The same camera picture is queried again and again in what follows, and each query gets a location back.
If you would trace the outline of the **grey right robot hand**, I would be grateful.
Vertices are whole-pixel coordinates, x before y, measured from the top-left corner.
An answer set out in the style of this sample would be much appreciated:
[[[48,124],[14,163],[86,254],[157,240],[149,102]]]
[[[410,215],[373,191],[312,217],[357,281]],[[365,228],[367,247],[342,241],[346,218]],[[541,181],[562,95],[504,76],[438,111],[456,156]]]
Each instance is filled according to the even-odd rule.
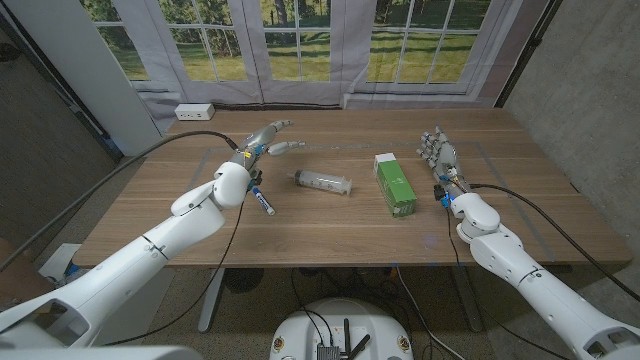
[[[431,169],[437,184],[454,196],[470,192],[471,187],[464,179],[455,147],[446,134],[436,127],[434,133],[425,132],[420,141],[421,148],[417,153]]]

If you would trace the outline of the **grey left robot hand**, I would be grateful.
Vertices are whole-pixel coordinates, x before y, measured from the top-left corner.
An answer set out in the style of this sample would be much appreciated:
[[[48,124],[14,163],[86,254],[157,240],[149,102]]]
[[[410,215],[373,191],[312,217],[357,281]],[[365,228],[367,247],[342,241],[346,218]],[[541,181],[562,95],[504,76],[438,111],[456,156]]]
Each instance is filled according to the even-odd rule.
[[[251,171],[260,157],[265,154],[281,156],[290,150],[304,147],[306,145],[304,141],[273,144],[276,134],[292,124],[293,122],[290,120],[279,120],[255,131],[239,145],[235,154],[230,158],[230,162],[237,163],[247,171]]]

